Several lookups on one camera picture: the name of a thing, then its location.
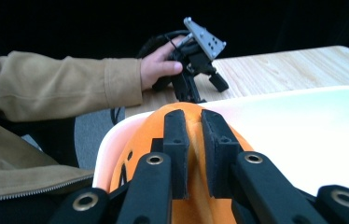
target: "tan jacket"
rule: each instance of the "tan jacket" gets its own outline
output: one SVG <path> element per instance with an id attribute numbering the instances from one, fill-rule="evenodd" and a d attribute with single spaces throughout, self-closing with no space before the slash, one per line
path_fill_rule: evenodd
<path id="1" fill-rule="evenodd" d="M 53 60 L 26 52 L 0 57 L 0 116 L 11 121 L 141 103 L 140 60 Z M 0 200 L 82 187 L 92 178 L 93 171 L 59 165 L 0 127 Z"/>

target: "person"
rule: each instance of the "person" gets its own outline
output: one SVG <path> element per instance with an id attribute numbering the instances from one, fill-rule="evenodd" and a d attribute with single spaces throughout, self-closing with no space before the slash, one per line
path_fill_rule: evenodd
<path id="1" fill-rule="evenodd" d="M 13 51 L 0 57 L 0 120 L 39 122 L 140 105 L 159 77 L 182 71 L 166 61 L 181 36 L 143 59 L 54 60 Z M 59 164 L 0 125 L 0 221 L 46 223 L 70 192 L 91 185 L 93 170 Z"/>

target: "black background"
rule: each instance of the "black background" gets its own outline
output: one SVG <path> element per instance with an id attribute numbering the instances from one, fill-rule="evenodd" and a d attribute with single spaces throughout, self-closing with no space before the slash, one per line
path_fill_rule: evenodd
<path id="1" fill-rule="evenodd" d="M 0 55 L 134 57 L 188 16 L 228 43 L 219 58 L 349 47 L 349 0 L 0 0 Z"/>

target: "fingers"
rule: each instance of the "fingers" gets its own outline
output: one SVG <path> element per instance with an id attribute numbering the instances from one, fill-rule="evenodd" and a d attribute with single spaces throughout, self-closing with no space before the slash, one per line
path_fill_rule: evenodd
<path id="1" fill-rule="evenodd" d="M 183 65 L 179 62 L 162 62 L 161 70 L 157 72 L 160 77 L 177 75 L 183 70 Z"/>
<path id="2" fill-rule="evenodd" d="M 175 50 L 175 45 L 181 41 L 184 37 L 182 35 L 172 39 L 172 41 L 169 41 L 165 45 L 160 47 L 160 52 L 162 53 L 162 56 L 166 59 L 169 57 L 169 54 Z"/>

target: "hand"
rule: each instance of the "hand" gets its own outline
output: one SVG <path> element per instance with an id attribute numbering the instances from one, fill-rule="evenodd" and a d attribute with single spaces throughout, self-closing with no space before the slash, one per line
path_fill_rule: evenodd
<path id="1" fill-rule="evenodd" d="M 182 38 L 183 36 L 178 36 L 172 42 L 177 44 Z M 180 62 L 166 61 L 174 49 L 173 44 L 168 42 L 142 60 L 140 68 L 142 91 L 151 89 L 152 85 L 160 77 L 173 76 L 181 73 L 183 65 Z"/>

